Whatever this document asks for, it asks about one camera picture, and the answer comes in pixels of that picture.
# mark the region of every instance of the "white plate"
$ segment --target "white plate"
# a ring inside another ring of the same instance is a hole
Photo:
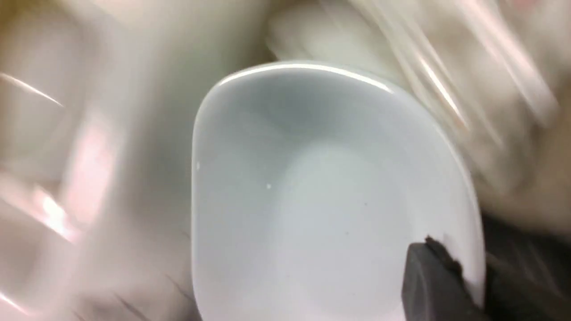
[[[204,321],[403,318],[407,247],[427,235],[484,295],[468,172],[403,90],[331,66],[216,85],[192,147],[192,273]]]

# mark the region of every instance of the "white bowl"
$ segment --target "white bowl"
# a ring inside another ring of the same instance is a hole
[[[459,154],[403,90],[304,62],[218,83],[196,117],[192,273],[204,321],[402,319],[407,247],[427,235],[485,282]]]

